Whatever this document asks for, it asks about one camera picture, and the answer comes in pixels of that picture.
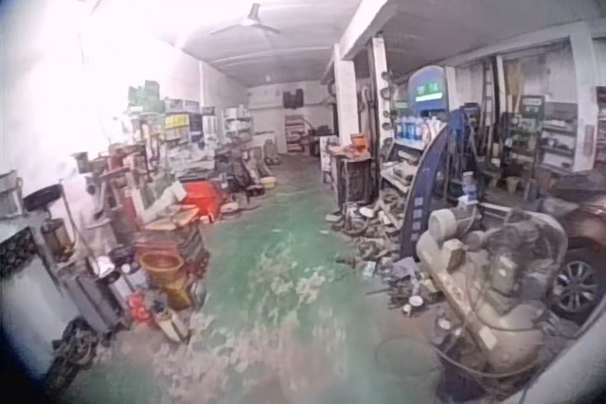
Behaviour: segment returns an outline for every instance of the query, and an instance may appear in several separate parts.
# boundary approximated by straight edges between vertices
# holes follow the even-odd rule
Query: red container
[[[208,181],[185,182],[183,187],[187,196],[182,203],[195,205],[201,215],[207,215],[211,222],[219,216],[223,193],[217,184]]]

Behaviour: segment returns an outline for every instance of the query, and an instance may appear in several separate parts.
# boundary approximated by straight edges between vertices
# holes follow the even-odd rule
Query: sign
[[[446,77],[440,66],[426,66],[408,80],[409,106],[417,114],[423,111],[446,111]]]

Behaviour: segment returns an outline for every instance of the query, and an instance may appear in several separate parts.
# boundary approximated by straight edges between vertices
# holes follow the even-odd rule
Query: tire
[[[604,293],[606,293],[604,254],[599,248],[587,246],[570,250],[554,279],[551,309],[563,319],[581,325],[599,304]]]

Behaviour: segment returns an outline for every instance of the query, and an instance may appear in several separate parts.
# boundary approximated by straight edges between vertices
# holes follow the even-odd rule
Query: lid
[[[413,295],[408,299],[408,303],[410,303],[413,307],[420,307],[423,304],[423,299],[420,295]]]

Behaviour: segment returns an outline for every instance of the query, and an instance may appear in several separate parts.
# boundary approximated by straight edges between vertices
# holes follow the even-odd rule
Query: white pillar
[[[339,44],[332,49],[334,58],[334,88],[337,95],[337,114],[341,146],[351,143],[351,135],[360,132],[358,125],[358,97],[353,61],[342,61]]]
[[[446,93],[448,94],[448,110],[454,111],[455,109],[463,106],[463,102],[458,98],[458,92],[456,90],[456,70],[453,66],[444,67],[444,73],[446,74]]]
[[[372,37],[370,40],[371,53],[368,53],[370,77],[374,80],[376,92],[373,94],[377,99],[377,110],[379,115],[379,147],[387,138],[394,137],[394,131],[384,130],[381,125],[389,121],[389,117],[383,116],[384,112],[391,111],[391,103],[388,99],[381,97],[381,90],[389,86],[389,82],[383,79],[383,73],[387,73],[387,53],[385,52],[385,40],[383,37]]]
[[[573,170],[579,171],[593,168],[596,156],[596,56],[594,42],[587,24],[579,23],[575,26],[570,34],[570,44],[575,63],[577,103],[579,104],[577,149],[575,150]],[[588,147],[586,141],[591,141],[591,147]]]

